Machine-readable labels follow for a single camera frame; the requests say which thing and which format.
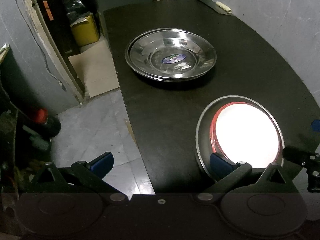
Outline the white bowl red rim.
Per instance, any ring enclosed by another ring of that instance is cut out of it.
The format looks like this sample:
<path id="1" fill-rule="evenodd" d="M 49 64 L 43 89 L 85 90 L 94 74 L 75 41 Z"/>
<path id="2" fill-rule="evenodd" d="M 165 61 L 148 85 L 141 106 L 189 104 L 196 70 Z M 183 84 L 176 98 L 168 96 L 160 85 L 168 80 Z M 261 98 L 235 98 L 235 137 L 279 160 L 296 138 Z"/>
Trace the white bowl red rim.
<path id="1" fill-rule="evenodd" d="M 253 168 L 266 168 L 278 159 L 282 147 L 271 117 L 246 102 L 220 107 L 213 116 L 209 134 L 214 153 L 233 163 L 249 163 Z"/>

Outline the steel bowl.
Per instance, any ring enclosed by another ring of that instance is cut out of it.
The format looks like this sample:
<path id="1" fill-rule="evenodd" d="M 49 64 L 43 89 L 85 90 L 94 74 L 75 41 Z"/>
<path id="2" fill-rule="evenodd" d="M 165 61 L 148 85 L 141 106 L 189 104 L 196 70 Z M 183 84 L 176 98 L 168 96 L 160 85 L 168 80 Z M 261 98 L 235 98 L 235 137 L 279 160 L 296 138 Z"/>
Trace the steel bowl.
<path id="1" fill-rule="evenodd" d="M 282 155 L 282 151 L 285 146 L 284 138 L 283 138 L 282 132 L 280 130 L 280 127 L 277 124 L 275 118 L 272 116 L 272 114 L 263 105 L 259 104 L 258 102 L 254 101 L 250 98 L 247 98 L 245 96 L 240 96 L 240 95 L 227 95 L 227 96 L 223 96 L 223 97 L 220 97 L 220 98 L 214 100 L 203 110 L 203 112 L 201 113 L 200 118 L 198 120 L 197 127 L 196 127 L 196 134 L 195 134 L 196 159 L 197 159 L 197 162 L 199 164 L 200 169 L 203 172 L 205 172 L 210 178 L 212 178 L 212 176 L 210 175 L 209 159 L 210 159 L 210 155 L 214 153 L 212 150 L 211 143 L 210 143 L 210 134 L 209 134 L 211 121 L 213 119 L 214 114 L 219 110 L 220 107 L 222 107 L 223 105 L 225 105 L 227 103 L 236 102 L 236 101 L 251 103 L 255 107 L 258 107 L 260 110 L 265 112 L 267 115 L 269 115 L 269 117 L 271 117 L 271 119 L 273 120 L 273 122 L 276 125 L 276 128 L 278 129 L 279 135 L 281 137 L 281 142 L 282 142 L 280 155 L 279 155 L 278 159 L 275 160 L 273 163 L 277 163 L 279 165 L 282 165 L 284 162 L 283 155 Z M 220 155 L 220 154 L 218 154 L 218 155 L 232 165 L 240 163 L 240 162 L 233 163 L 233 162 L 229 161 L 228 159 L 226 159 L 225 157 L 223 157 L 222 155 Z"/>

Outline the red bottle cap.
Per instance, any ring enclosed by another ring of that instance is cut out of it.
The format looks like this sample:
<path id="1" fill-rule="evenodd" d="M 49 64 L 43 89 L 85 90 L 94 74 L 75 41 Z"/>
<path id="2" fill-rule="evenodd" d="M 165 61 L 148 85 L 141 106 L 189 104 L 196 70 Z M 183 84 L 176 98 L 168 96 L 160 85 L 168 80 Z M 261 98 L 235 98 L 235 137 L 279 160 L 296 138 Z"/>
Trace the red bottle cap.
<path id="1" fill-rule="evenodd" d="M 45 124 L 48 120 L 48 111 L 45 108 L 36 111 L 34 121 L 38 124 Z"/>

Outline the yellow bin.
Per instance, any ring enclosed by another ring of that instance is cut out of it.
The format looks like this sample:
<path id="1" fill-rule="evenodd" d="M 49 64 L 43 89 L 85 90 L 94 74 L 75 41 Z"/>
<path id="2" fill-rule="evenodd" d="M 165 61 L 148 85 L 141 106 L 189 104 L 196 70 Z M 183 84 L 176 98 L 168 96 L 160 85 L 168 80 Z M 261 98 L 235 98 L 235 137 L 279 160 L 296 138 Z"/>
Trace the yellow bin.
<path id="1" fill-rule="evenodd" d="M 80 47 L 95 43 L 99 40 L 99 31 L 91 12 L 82 15 L 74 21 L 70 25 L 70 28 L 77 45 Z"/>

